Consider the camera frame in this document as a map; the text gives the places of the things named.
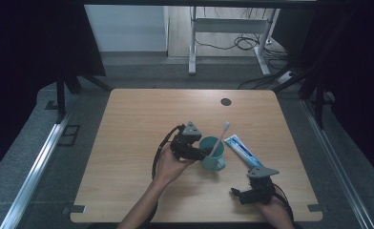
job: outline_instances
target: gray floor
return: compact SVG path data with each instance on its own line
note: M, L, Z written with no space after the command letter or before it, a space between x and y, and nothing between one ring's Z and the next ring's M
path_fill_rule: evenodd
M190 76L186 58L161 54L103 55L107 77L100 79L114 88L236 89L248 79L260 77L254 58L200 58L197 75ZM78 127L72 147L58 146L50 159L18 228L114 228L114 223L73 223L64 210L70 207L83 176L109 93L80 78L83 91L77 95L68 125ZM278 94L278 99L309 175L323 219L299 222L303 228L362 228L341 184L327 160L322 144L298 99L301 83ZM54 85L41 90L38 103L22 133L0 164L0 224L9 211L27 173L56 119L56 111L45 110L55 100ZM374 169L325 107L325 132L360 194L374 223ZM61 143L71 142L70 136ZM154 225L154 228L208 228L208 224ZM212 224L212 228L262 228L257 224Z

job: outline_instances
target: white toothpaste tube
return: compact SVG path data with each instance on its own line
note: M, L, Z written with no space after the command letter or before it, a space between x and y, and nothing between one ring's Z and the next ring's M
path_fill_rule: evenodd
M246 146L244 146L237 135L231 135L223 141L225 141L250 167L263 166Z

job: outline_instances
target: black cable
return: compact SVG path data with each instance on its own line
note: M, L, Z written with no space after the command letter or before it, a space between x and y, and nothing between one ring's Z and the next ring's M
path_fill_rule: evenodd
M172 136L172 134L175 132L175 130L181 130L182 128L183 128L182 125L176 126L175 128L173 128L173 130L164 137L163 141L157 147L154 162L152 164L152 179L154 179L155 176L156 176L156 165L157 165L157 162L160 158L160 153L161 153L164 145L166 145L166 143L169 142L169 138ZM145 228L146 225L148 225L148 223L152 221L152 219L154 218L154 216L156 214L157 206L158 206L158 202L156 203L156 205L155 205L154 209L152 210L151 214L137 227L137 229Z
M216 7L214 7L214 11L215 11L215 13L217 14L218 18L220 18L219 14L218 14L218 12L217 12L217 8L216 8Z
M275 87L274 89L272 89L271 91L273 91L274 93L278 93L279 91L293 85L294 83L297 83L303 79L305 79L305 77L311 73L312 71L314 71L315 69L315 64L313 64L311 67L309 67L308 69L306 69L305 71L301 72L301 73L298 73L296 75L294 75L293 77L291 77L290 79L288 79L287 81L285 81L284 83L280 84L279 86Z
M259 44L260 36L255 33L253 33L253 35L256 37L257 43ZM263 50L265 54L267 54L267 56L276 57L276 58L280 58L284 60L287 59L287 55L289 54L289 52L286 52L286 51L273 51L273 50L267 49L266 47L264 47Z
M247 19L250 19L250 16L252 15L253 8L250 9L249 16L247 16Z
M287 61L291 64L291 66L301 66L303 62L309 61L313 62L314 58L316 58L315 53L319 52L320 49L322 48L322 43L325 42L325 37L331 32L332 26L337 23L336 20L331 20L328 22L327 25L323 26L323 31L320 32L320 36L316 40L312 42L311 45L308 45L308 49L304 50L303 52L297 54L297 55L291 55L291 53L288 53L286 56ZM306 66L308 71L309 69L313 68L311 66Z
M241 86L243 86L245 84L248 84L248 83L251 83L251 82L255 82L255 81L262 81L263 80L263 82L260 82L255 87L251 88L251 90L258 89L259 86L267 84L267 83L270 83L270 82L276 80L278 77L280 77L284 73L286 73L290 68L291 68L291 66L289 64L287 64L287 65L285 65L284 68L280 69L277 73L275 73L273 75L270 75L270 76L267 76L267 77L263 77L263 78L249 79L247 81L244 81L243 83L241 83L241 84L238 85L238 90L240 89Z
M234 40L235 44L233 46L225 47L225 48L224 47L218 47L218 46L210 45L210 44L204 44L204 43L201 43L201 42L199 42L197 40L196 40L196 42L200 46L208 46L208 47L212 47L212 48L219 49L219 50L230 50L230 49L233 49L234 47L238 47L239 49L244 50L244 51L250 51L255 46L257 46L259 44L259 42L257 40L255 40L255 39L253 39L251 37L243 36L243 33L241 35L239 35L237 38L235 38L235 40ZM240 44L241 42L247 43L249 45L249 47L247 47L247 48L242 47L242 45Z
M294 213L292 212L291 206L289 205L288 198L285 195L284 191L281 189L281 187L275 183L273 183L274 186L278 187L280 191L282 192L282 196L278 194L277 192L273 193L273 196L279 199L282 204L284 205L285 210L287 211L289 218L291 218L291 221L294 221Z
M267 11L267 8L264 8L263 17L261 19L264 19L265 12Z
M240 15L240 18L243 17L243 15L247 12L247 10L248 10L248 8L246 8L246 9L243 11L243 13Z
M269 66L270 68L272 69L275 69L275 70L281 70L282 68L278 68L276 66L274 66L271 61L287 61L287 60L282 60L282 59L267 59L267 66Z

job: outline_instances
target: table top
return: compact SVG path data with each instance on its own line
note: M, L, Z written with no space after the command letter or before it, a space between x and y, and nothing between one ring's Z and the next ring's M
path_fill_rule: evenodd
M232 104L222 105L222 98ZM86 210L71 213L72 221L122 221L151 181L158 145L175 126L188 121L203 137L221 135L225 121L230 122L225 137L237 135L264 166L280 171L272 179L287 195L295 219L322 219L322 212L308 209L318 201L273 92L116 89L74 203ZM248 166L226 144L224 160L220 172L205 170L198 162L187 168L163 193L152 221L264 221L253 205L241 205L230 191L250 189Z

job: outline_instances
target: human hand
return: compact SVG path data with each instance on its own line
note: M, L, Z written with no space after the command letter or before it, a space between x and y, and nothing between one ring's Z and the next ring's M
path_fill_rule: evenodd
M163 185L175 181L183 171L191 164L194 160L178 160L170 147L170 144L166 144L160 152L160 158L156 166L156 175L154 180L161 182Z
M276 193L284 197L280 188L276 189ZM261 211L267 221L278 229L294 229L291 218L285 209L284 204L278 198L272 196L270 202L263 204L261 202L254 203L255 206Z

